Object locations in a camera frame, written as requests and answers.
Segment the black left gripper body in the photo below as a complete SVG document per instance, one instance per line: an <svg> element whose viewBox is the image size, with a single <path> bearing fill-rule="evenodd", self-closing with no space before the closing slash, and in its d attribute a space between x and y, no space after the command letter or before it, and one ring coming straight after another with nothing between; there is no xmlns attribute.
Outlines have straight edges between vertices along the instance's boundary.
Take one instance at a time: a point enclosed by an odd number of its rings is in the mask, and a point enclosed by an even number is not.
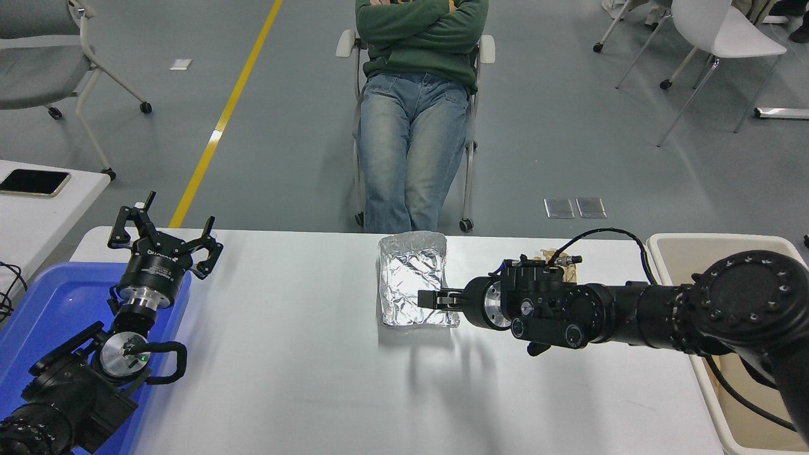
<svg viewBox="0 0 809 455"><path fill-rule="evenodd" d="M176 256L173 250L160 252L147 242L139 242L119 280L118 296L130 296L139 288L150 288L162 296L177 296L192 264L188 254Z"/></svg>

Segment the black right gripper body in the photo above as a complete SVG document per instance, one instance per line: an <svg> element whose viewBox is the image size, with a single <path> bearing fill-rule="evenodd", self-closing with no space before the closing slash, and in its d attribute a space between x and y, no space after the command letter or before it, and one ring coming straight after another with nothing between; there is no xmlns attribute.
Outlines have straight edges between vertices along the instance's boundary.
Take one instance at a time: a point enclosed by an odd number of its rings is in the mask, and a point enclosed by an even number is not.
<svg viewBox="0 0 809 455"><path fill-rule="evenodd" d="M472 325L493 329L485 311L486 292L491 285L489 277L474 277L459 295L459 307Z"/></svg>

